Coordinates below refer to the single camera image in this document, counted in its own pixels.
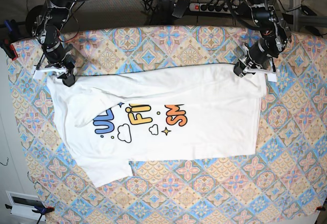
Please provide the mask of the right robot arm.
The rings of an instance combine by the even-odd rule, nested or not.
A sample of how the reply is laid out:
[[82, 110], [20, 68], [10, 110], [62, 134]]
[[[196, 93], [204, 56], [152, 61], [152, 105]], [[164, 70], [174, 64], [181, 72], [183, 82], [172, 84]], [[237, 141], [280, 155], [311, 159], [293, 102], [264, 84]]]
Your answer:
[[72, 46], [63, 45], [60, 31], [67, 22], [72, 8], [79, 0], [46, 0], [28, 14], [29, 31], [41, 45], [48, 64], [44, 71], [54, 68], [57, 78], [70, 87], [75, 83], [74, 63], [69, 54]]

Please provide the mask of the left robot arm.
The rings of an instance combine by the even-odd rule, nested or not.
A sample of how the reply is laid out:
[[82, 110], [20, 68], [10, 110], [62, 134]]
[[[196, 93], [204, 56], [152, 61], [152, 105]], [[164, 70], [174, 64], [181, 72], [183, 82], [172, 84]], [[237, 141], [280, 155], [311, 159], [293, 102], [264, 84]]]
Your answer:
[[276, 76], [274, 60], [291, 42], [291, 33], [282, 14], [276, 11], [276, 0], [242, 1], [249, 10], [254, 25], [241, 19], [232, 7], [231, 0], [225, 0], [232, 17], [242, 26], [258, 31], [261, 37], [252, 46], [244, 44], [244, 56], [236, 62], [233, 72], [239, 77], [255, 73]]

